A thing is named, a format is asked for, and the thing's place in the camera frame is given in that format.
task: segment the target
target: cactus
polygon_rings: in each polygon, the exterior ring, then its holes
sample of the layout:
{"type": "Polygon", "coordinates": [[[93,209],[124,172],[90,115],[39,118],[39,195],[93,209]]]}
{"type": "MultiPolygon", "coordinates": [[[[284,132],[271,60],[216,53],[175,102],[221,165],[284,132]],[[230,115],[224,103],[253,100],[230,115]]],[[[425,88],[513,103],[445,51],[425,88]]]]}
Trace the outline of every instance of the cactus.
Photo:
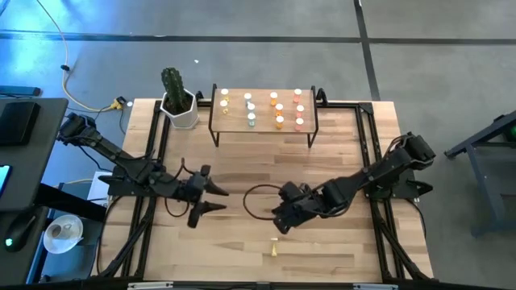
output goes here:
{"type": "Polygon", "coordinates": [[[167,92],[164,108],[173,115],[188,111],[192,106],[192,97],[185,94],[183,80],[177,69],[165,68],[161,72],[161,81],[167,92]]]}

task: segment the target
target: potted cactus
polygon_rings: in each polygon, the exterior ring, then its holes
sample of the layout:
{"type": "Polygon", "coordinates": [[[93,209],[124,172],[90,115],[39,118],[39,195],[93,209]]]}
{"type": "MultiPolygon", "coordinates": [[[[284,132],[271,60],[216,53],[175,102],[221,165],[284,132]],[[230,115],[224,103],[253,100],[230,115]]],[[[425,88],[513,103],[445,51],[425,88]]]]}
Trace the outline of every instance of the potted cactus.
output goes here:
{"type": "Polygon", "coordinates": [[[161,72],[161,81],[165,89],[161,110],[169,116],[174,128],[194,128],[199,121],[196,98],[183,88],[183,80],[177,69],[165,68],[161,72]]]}

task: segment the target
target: computer mouse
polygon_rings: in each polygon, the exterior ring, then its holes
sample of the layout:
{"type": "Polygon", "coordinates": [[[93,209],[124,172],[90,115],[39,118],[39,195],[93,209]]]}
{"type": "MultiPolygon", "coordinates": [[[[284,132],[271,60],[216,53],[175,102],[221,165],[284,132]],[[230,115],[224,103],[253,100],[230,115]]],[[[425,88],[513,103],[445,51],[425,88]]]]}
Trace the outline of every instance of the computer mouse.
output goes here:
{"type": "Polygon", "coordinates": [[[23,249],[36,220],[35,208],[26,209],[19,213],[7,228],[4,246],[9,252],[23,249]]]}

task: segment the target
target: black desk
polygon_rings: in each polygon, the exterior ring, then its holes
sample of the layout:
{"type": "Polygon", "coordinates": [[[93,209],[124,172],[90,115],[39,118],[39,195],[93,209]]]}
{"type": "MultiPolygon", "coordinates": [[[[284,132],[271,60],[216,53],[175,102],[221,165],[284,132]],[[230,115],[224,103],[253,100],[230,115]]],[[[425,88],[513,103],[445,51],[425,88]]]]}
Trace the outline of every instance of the black desk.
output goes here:
{"type": "Polygon", "coordinates": [[[64,98],[5,98],[0,99],[0,113],[8,103],[29,101],[41,106],[29,144],[0,147],[0,163],[12,167],[0,197],[0,211],[23,209],[32,205],[68,105],[68,100],[64,98]]]}
{"type": "Polygon", "coordinates": [[[29,101],[38,103],[40,112],[28,145],[0,147],[0,164],[12,167],[4,193],[0,197],[0,239],[3,239],[7,227],[19,213],[16,210],[33,205],[40,205],[40,207],[37,223],[21,251],[8,253],[5,247],[0,245],[0,286],[25,284],[35,250],[40,244],[41,233],[46,225],[48,207],[97,222],[103,222],[106,214],[106,208],[103,206],[40,183],[56,141],[57,132],[63,122],[68,100],[63,98],[0,99],[0,112],[7,103],[29,101]]]}

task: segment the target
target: white cable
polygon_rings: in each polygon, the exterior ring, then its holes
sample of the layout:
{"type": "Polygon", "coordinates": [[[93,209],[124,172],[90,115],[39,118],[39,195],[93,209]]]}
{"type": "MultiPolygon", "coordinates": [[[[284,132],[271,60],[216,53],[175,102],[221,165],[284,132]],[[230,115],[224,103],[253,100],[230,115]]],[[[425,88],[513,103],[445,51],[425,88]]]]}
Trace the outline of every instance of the white cable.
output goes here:
{"type": "Polygon", "coordinates": [[[77,184],[77,183],[83,183],[83,182],[92,182],[93,179],[91,178],[85,178],[85,179],[81,179],[81,180],[73,180],[73,181],[69,181],[69,182],[65,182],[64,184],[77,184]]]}
{"type": "MultiPolygon", "coordinates": [[[[66,42],[65,36],[63,35],[63,32],[59,28],[59,25],[57,25],[56,20],[54,20],[54,18],[50,15],[50,13],[48,13],[48,11],[45,8],[45,6],[43,6],[43,4],[41,4],[40,0],[36,0],[36,1],[41,6],[41,8],[43,8],[45,13],[50,18],[50,20],[52,20],[52,22],[56,26],[57,30],[59,31],[59,34],[61,35],[61,38],[63,39],[64,49],[66,50],[66,58],[64,59],[64,65],[66,65],[68,67],[69,52],[68,52],[68,43],[66,42]]],[[[73,102],[75,102],[79,106],[83,107],[84,109],[90,110],[92,112],[106,112],[108,110],[112,110],[112,108],[110,108],[110,107],[107,107],[107,108],[104,108],[104,109],[95,109],[95,108],[91,108],[91,107],[81,103],[76,98],[72,97],[72,94],[66,89],[66,84],[67,83],[68,83],[68,78],[66,77],[66,71],[63,69],[63,78],[62,78],[62,81],[61,81],[61,86],[63,87],[64,93],[66,93],[66,95],[70,98],[70,100],[72,100],[73,102]]]]}

